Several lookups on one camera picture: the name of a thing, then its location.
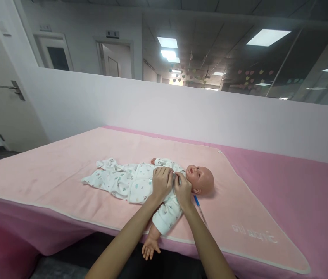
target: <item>doll hand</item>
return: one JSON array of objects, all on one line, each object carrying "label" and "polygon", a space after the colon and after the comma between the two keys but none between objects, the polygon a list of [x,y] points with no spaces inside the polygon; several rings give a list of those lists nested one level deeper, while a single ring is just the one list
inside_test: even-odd
[{"label": "doll hand", "polygon": [[143,258],[148,260],[148,258],[150,257],[150,260],[152,260],[154,251],[160,254],[160,249],[159,245],[157,244],[157,240],[148,237],[142,247]]}]

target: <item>pink tablecloth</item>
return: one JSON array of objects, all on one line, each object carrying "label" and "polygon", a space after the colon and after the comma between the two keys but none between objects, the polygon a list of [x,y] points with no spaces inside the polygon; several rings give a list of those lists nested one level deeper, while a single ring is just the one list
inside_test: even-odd
[{"label": "pink tablecloth", "polygon": [[[220,149],[237,174],[309,261],[299,275],[253,260],[226,255],[240,278],[328,278],[328,164],[159,136]],[[68,218],[49,209],[0,200],[0,278],[26,278],[38,252],[56,253],[93,231],[117,231]],[[165,239],[163,248],[195,256],[193,245]]]}]

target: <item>sleeve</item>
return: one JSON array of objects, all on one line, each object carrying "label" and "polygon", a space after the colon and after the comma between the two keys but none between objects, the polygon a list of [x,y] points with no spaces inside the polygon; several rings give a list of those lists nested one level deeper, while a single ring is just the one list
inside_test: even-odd
[{"label": "sleeve", "polygon": [[184,172],[185,170],[177,163],[170,159],[157,158],[155,160],[155,166],[158,167],[171,167],[175,172]]},{"label": "sleeve", "polygon": [[153,215],[152,222],[161,234],[167,234],[181,215],[182,210],[174,197],[160,206]]}]

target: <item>human arm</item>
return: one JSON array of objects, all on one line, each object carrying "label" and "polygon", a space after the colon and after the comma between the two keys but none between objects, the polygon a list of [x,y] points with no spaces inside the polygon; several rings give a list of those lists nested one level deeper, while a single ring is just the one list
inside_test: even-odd
[{"label": "human arm", "polygon": [[114,279],[118,277],[142,237],[152,214],[171,191],[172,185],[173,170],[171,168],[159,167],[154,169],[152,194],[99,256],[85,276],[86,279]]},{"label": "human arm", "polygon": [[194,204],[191,202],[191,183],[179,172],[176,172],[174,189],[178,202],[190,225],[196,249],[198,250],[207,277],[209,279],[235,279],[235,275],[216,241],[199,216]]}]

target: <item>pen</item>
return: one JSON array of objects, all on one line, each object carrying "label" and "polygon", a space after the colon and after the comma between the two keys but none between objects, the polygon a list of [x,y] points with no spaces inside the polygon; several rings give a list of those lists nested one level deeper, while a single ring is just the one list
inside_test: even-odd
[{"label": "pen", "polygon": [[202,208],[200,207],[200,204],[199,204],[198,198],[197,198],[195,195],[194,195],[194,198],[195,198],[196,205],[197,205],[198,208],[199,208],[200,214],[202,215],[202,218],[203,218],[204,224],[205,224],[205,225],[207,226],[207,228],[209,229],[208,224],[207,224],[207,221],[205,220],[205,217],[204,217],[204,214],[203,214]]}]

